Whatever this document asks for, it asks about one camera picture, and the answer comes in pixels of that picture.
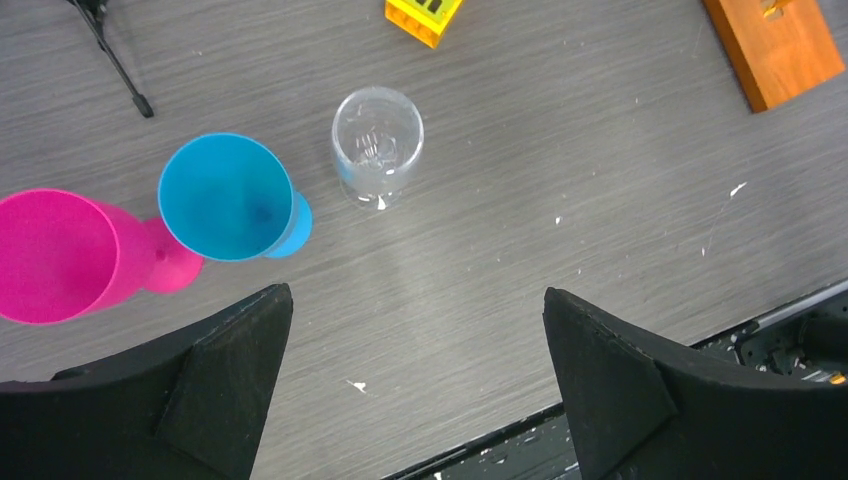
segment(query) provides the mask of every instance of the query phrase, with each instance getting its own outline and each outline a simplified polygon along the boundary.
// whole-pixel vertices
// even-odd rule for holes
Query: cup rim
[[[246,261],[249,261],[249,260],[254,260],[256,258],[263,257],[263,256],[267,255],[269,252],[274,250],[274,247],[277,246],[277,244],[280,242],[280,239],[283,238],[283,236],[289,230],[289,227],[292,226],[292,215],[289,215],[289,219],[288,219],[288,222],[286,222],[285,227],[283,227],[280,234],[274,239],[273,242],[271,242],[271,244],[267,248],[265,248],[265,250],[262,250],[261,252],[257,253],[256,255],[253,255],[251,257],[239,258],[239,259],[217,258],[217,257],[213,257],[211,255],[208,255],[206,253],[200,252],[198,250],[195,250],[193,247],[183,243],[183,241],[174,233],[174,229],[171,228],[171,225],[168,223],[168,218],[165,215],[164,209],[162,208],[162,183],[165,179],[165,175],[168,173],[168,169],[171,168],[171,166],[174,164],[174,159],[177,157],[177,155],[179,155],[184,149],[188,148],[189,146],[193,145],[194,143],[206,140],[209,137],[234,137],[234,138],[238,138],[239,140],[247,140],[248,142],[253,143],[254,145],[257,145],[260,148],[262,148],[263,150],[265,150],[265,152],[267,152],[271,156],[271,158],[273,158],[274,160],[277,161],[277,165],[280,167],[280,170],[283,172],[283,175],[286,177],[286,181],[289,183],[289,194],[291,195],[291,199],[290,199],[291,210],[292,210],[292,212],[295,211],[296,205],[295,205],[294,202],[297,200],[297,195],[295,194],[294,183],[292,183],[291,177],[289,176],[289,172],[286,170],[286,167],[283,165],[283,162],[280,161],[279,157],[277,157],[277,155],[274,154],[274,152],[272,152],[270,148],[266,147],[265,145],[263,145],[258,140],[250,138],[247,135],[242,135],[240,133],[210,132],[210,133],[204,133],[203,135],[199,135],[197,137],[194,137],[191,140],[189,140],[188,142],[184,143],[180,148],[177,149],[176,152],[173,153],[173,155],[171,155],[171,158],[168,159],[168,162],[165,163],[165,168],[162,169],[162,173],[159,175],[159,184],[156,187],[156,203],[158,204],[159,214],[162,217],[162,221],[165,223],[165,227],[168,228],[168,232],[171,233],[171,236],[174,237],[174,239],[176,239],[176,241],[179,242],[180,245],[184,246],[189,251],[196,253],[197,255],[200,255],[201,257],[205,257],[205,258],[208,258],[210,260],[214,260],[216,262],[226,262],[226,263],[246,262]]]
[[[403,159],[403,163],[395,167],[398,170],[406,170],[409,168],[409,165],[412,162],[412,159],[418,158],[421,154],[421,150],[424,148],[424,121],[421,119],[421,112],[418,111],[418,107],[412,100],[409,99],[406,95],[397,90],[393,90],[388,87],[381,87],[378,85],[374,85],[371,87],[360,88],[359,90],[354,91],[350,95],[345,98],[342,103],[339,105],[339,108],[336,109],[336,114],[333,117],[333,128],[331,130],[332,140],[333,140],[333,150],[335,150],[336,155],[338,155],[339,159],[345,165],[353,166],[354,163],[348,158],[347,154],[342,149],[341,141],[339,140],[339,120],[341,118],[342,110],[351,103],[357,97],[365,95],[369,92],[376,92],[381,96],[384,96],[390,100],[396,101],[401,104],[406,104],[409,107],[412,107],[412,112],[415,114],[415,120],[418,123],[418,144],[415,146],[415,151],[412,152],[407,158]]]
[[[114,243],[114,245],[115,245],[115,257],[112,259],[112,274],[109,276],[109,281],[106,283],[106,286],[103,287],[103,289],[97,295],[97,298],[95,298],[93,301],[91,301],[91,303],[86,305],[85,308],[79,310],[78,312],[75,312],[72,315],[69,315],[69,316],[67,316],[67,317],[65,317],[61,320],[56,320],[54,322],[31,323],[31,322],[27,322],[27,321],[24,321],[24,320],[20,320],[20,319],[10,317],[6,313],[0,311],[0,316],[4,317],[6,319],[9,319],[10,321],[13,321],[15,323],[20,323],[20,324],[23,324],[23,325],[32,325],[32,326],[47,326],[47,325],[56,325],[58,323],[65,323],[65,322],[74,320],[75,318],[81,317],[82,315],[85,315],[86,313],[88,313],[90,311],[91,307],[94,306],[94,305],[97,305],[97,303],[100,302],[100,300],[102,300],[103,297],[106,295],[106,292],[108,292],[109,289],[112,287],[112,285],[114,285],[115,278],[117,277],[118,269],[120,267],[120,262],[121,262],[121,260],[120,260],[121,259],[121,242],[118,240],[118,232],[117,232],[117,230],[115,230],[114,223],[109,218],[109,216],[106,215],[106,212],[104,212],[103,209],[100,208],[100,206],[97,204],[97,202],[88,198],[88,197],[85,197],[85,196],[80,195],[78,193],[69,192],[67,190],[61,190],[61,189],[58,189],[58,188],[33,188],[33,189],[30,189],[30,190],[23,190],[21,192],[13,193],[12,195],[9,195],[8,197],[0,200],[0,208],[2,208],[4,204],[6,204],[6,203],[8,203],[12,200],[15,200],[19,197],[29,196],[29,195],[33,195],[33,194],[42,194],[42,193],[58,193],[58,194],[61,194],[61,195],[65,195],[65,196],[71,197],[75,200],[82,201],[87,206],[93,208],[94,211],[97,212],[97,214],[100,215],[100,217],[103,218],[103,220],[106,222],[106,225],[109,227],[109,231],[112,232],[112,243]]]

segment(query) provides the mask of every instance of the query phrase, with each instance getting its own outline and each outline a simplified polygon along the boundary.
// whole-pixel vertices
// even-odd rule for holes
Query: blue cup
[[[181,244],[222,262],[286,257],[312,232],[312,210],[282,163],[235,133],[197,137],[171,157],[159,211]]]

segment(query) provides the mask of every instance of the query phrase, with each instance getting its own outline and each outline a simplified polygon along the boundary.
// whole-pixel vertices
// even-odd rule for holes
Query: wooden block
[[[845,70],[816,0],[795,0],[769,19],[761,0],[703,1],[755,113]]]

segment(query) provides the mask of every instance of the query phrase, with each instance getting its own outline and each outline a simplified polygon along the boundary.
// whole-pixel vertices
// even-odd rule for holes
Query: black stand
[[[848,387],[707,356],[564,290],[544,321],[583,480],[846,478]]]
[[[129,75],[127,75],[127,72],[124,70],[121,62],[118,61],[118,57],[116,57],[112,49],[109,48],[109,44],[106,43],[106,39],[103,35],[103,20],[106,17],[107,1],[108,0],[68,0],[71,5],[77,7],[80,15],[82,15],[82,18],[85,19],[86,25],[88,25],[88,28],[91,29],[91,33],[93,33],[94,37],[97,38],[97,44],[100,46],[100,49],[106,53],[107,57],[109,57],[112,65],[115,66],[115,70],[118,71],[118,74],[121,76],[124,84],[126,84],[130,93],[132,93],[133,103],[135,103],[138,111],[141,112],[141,116],[144,118],[150,118],[153,116],[153,108],[147,102],[147,99],[144,98],[144,95],[139,93],[139,91],[135,88],[135,85],[133,85]]]
[[[248,480],[292,313],[272,285],[48,382],[0,383],[0,478]]]

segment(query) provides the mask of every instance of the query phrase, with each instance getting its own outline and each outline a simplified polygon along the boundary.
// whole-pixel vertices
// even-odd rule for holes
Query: wood grain surface
[[[821,7],[845,52],[840,3]],[[151,217],[170,155],[237,131],[315,213],[290,259],[210,263],[178,295],[55,327],[0,323],[0,381],[288,282],[254,478],[377,478],[559,400],[548,286],[693,342],[846,276],[848,76],[752,116],[700,0],[467,0],[435,51],[383,7],[112,0],[144,120],[72,7],[0,0],[0,195],[65,188]],[[329,141],[371,84],[406,93],[426,131],[416,182],[380,214],[342,197]]]

